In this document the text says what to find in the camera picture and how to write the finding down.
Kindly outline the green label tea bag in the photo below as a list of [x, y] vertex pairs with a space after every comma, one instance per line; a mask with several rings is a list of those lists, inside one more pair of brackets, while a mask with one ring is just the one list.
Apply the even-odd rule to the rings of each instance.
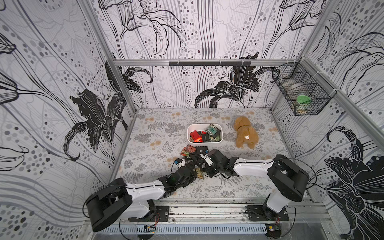
[[209, 136], [209, 140], [211, 143], [217, 143], [217, 142], [220, 142], [222, 140], [220, 134], [218, 134], [216, 137], [214, 136]]

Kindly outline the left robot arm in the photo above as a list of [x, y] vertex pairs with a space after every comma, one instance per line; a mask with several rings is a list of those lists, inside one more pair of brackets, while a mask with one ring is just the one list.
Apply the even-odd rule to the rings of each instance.
[[85, 200], [93, 232], [100, 232], [121, 216], [145, 219], [155, 214], [154, 200], [171, 196], [197, 177], [194, 164], [179, 167], [174, 173], [144, 184], [125, 183], [118, 178]]

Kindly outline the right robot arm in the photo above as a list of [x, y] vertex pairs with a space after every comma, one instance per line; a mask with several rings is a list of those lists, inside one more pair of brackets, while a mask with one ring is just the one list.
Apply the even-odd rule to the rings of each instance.
[[203, 160], [202, 171], [209, 177], [254, 176], [272, 181], [275, 191], [268, 195], [263, 211], [280, 213], [290, 202], [301, 202], [309, 182], [309, 174], [284, 155], [276, 155], [267, 160], [246, 160], [243, 158], [227, 158], [219, 150], [214, 149], [207, 154], [200, 154]]

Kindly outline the red black tea bag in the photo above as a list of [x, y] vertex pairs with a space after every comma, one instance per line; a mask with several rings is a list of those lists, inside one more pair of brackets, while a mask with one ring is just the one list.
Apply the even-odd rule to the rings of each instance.
[[191, 145], [187, 145], [186, 147], [184, 147], [181, 151], [181, 155], [184, 156], [184, 157], [187, 157], [189, 158], [190, 157], [190, 154], [193, 154], [194, 152], [196, 151], [196, 148], [191, 146]]

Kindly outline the white storage box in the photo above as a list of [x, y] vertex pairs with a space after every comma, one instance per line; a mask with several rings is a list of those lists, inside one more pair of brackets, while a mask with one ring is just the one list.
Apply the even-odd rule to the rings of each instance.
[[[219, 131], [220, 131], [220, 136], [222, 138], [222, 140], [220, 142], [217, 142], [217, 143], [211, 143], [210, 140], [209, 140], [209, 134], [206, 133], [206, 129], [207, 127], [209, 126], [210, 124], [192, 124], [192, 125], [189, 125], [189, 127], [187, 128], [187, 140], [189, 142], [189, 144], [191, 144], [192, 146], [207, 146], [207, 145], [214, 145], [214, 144], [218, 144], [218, 143], [221, 143], [224, 139], [224, 135], [223, 135], [223, 129], [220, 125], [218, 124], [213, 124], [215, 125]], [[193, 142], [190, 142], [190, 132], [193, 132], [194, 130], [198, 131], [201, 133], [201, 136], [203, 138], [203, 142], [202, 143], [193, 143]]]

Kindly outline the brown teddy bear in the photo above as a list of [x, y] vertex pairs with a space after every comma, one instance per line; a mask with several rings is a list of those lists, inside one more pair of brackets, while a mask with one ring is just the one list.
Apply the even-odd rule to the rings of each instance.
[[259, 142], [259, 135], [247, 117], [238, 117], [234, 123], [237, 132], [236, 147], [242, 148], [244, 144], [254, 149]]

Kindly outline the green lid cup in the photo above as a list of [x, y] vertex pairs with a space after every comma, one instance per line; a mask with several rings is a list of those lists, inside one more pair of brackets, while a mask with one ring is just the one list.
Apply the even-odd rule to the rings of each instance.
[[306, 95], [297, 96], [296, 100], [296, 110], [299, 114], [306, 114], [308, 108], [310, 107], [312, 99]]

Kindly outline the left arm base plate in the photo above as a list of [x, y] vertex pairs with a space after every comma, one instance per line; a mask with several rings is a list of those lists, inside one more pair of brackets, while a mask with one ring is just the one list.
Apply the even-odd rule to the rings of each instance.
[[169, 219], [169, 211], [169, 206], [152, 206], [149, 208], [149, 212], [144, 217], [129, 218], [129, 221], [137, 223], [167, 222]]

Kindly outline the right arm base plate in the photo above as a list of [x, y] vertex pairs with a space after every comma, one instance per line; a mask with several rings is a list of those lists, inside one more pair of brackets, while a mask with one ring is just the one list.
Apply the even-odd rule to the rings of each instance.
[[286, 207], [284, 207], [279, 213], [275, 213], [261, 205], [248, 205], [246, 206], [245, 214], [251, 222], [270, 221], [277, 223], [287, 222], [290, 220]]

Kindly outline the black bar on rail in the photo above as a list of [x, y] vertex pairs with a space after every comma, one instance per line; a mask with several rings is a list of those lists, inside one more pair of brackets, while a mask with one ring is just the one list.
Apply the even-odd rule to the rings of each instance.
[[182, 61], [173, 61], [169, 62], [169, 66], [250, 66], [250, 61], [192, 61], [192, 62], [182, 62]]

